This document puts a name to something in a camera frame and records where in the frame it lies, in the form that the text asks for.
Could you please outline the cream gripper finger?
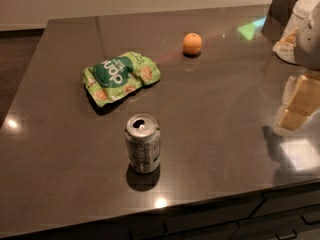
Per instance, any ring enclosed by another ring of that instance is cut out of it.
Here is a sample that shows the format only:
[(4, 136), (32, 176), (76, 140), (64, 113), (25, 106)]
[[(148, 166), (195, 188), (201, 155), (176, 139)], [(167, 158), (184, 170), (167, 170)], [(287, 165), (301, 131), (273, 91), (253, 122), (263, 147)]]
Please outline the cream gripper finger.
[(289, 131), (299, 129), (320, 107), (320, 74), (290, 76), (277, 115), (277, 126)]
[(294, 28), (289, 31), (283, 38), (281, 38), (273, 47), (273, 51), (276, 53), (288, 53), (292, 52), (295, 46), (298, 28)]

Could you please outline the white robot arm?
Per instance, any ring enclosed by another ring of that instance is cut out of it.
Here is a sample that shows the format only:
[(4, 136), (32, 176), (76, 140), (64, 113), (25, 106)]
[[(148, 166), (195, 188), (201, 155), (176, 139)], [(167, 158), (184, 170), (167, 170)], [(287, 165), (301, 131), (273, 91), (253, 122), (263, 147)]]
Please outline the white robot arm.
[(320, 0), (296, 2), (273, 51), (284, 62), (307, 70), (299, 77), (288, 78), (274, 120), (274, 132), (289, 135), (320, 107)]

